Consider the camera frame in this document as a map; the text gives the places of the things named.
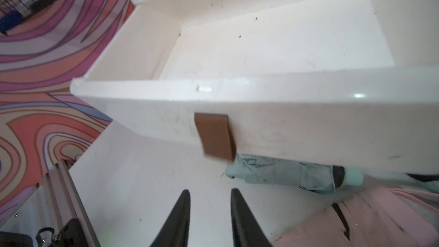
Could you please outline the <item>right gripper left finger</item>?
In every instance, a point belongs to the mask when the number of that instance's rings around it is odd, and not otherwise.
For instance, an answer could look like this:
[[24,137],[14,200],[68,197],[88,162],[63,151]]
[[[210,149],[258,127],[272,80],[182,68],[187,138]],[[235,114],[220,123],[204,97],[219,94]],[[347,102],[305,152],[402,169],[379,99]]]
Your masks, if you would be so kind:
[[190,192],[182,191],[151,247],[187,247],[190,227]]

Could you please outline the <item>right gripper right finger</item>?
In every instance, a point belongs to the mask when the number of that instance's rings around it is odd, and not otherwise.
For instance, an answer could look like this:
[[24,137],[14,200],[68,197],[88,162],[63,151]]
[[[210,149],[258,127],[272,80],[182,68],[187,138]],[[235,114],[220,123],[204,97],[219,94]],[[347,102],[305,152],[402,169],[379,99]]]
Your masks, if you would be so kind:
[[241,192],[234,188],[230,199],[234,247],[271,247]]

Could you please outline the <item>pink umbrella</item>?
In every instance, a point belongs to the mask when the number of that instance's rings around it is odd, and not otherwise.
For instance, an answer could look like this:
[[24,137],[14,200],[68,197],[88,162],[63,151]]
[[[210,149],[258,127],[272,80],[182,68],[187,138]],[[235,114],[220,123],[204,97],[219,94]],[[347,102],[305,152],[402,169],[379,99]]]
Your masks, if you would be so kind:
[[417,205],[435,215],[437,193],[376,186],[334,202],[282,234],[275,247],[436,247],[439,229]]

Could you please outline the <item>mint umbrella lower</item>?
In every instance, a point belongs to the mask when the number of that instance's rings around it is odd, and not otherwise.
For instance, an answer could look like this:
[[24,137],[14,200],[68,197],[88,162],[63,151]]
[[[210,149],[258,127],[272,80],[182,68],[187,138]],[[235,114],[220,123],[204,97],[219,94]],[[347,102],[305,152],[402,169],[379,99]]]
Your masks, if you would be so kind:
[[357,168],[251,154],[236,155],[234,162],[228,162],[225,175],[248,184],[293,186],[317,194],[333,194],[343,186],[361,186],[364,182],[364,174]]

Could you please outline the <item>mint umbrella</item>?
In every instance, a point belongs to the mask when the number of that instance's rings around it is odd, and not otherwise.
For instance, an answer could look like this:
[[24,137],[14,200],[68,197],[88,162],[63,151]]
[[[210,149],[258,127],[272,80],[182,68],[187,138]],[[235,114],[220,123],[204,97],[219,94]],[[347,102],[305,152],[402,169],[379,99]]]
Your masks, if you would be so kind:
[[405,177],[418,188],[428,190],[435,194],[439,193],[439,175],[406,174]]
[[248,184],[293,186],[317,194],[333,194],[343,186],[361,186],[364,182],[364,174],[357,168],[251,154],[236,155],[234,162],[228,162],[225,175]]

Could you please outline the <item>brown drawer pull tab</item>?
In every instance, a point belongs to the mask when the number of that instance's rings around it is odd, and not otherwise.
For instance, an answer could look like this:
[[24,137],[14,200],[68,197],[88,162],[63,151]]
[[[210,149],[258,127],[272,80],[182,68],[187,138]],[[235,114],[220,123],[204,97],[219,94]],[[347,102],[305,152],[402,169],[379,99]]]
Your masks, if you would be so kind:
[[235,160],[236,143],[227,115],[195,113],[194,122],[206,156]]

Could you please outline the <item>mint umbrella upper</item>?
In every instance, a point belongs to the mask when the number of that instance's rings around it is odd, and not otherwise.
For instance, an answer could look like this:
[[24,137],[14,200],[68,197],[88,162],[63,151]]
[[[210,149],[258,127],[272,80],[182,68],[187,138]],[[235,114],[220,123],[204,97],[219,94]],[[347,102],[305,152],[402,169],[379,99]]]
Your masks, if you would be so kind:
[[439,193],[439,175],[406,174],[405,177],[418,188],[428,190],[435,194]]

